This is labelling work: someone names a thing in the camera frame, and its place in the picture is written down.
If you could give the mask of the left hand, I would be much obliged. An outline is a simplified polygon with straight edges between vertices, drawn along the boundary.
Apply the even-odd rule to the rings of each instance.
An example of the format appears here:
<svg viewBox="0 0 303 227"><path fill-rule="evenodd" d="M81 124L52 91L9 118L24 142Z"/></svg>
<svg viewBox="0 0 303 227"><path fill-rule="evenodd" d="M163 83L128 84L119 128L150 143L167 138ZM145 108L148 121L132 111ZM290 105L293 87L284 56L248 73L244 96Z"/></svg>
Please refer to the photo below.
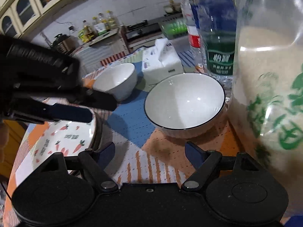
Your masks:
<svg viewBox="0 0 303 227"><path fill-rule="evenodd" d="M5 123L0 125L0 153L3 155L4 148L7 145L9 140L9 128Z"/></svg>

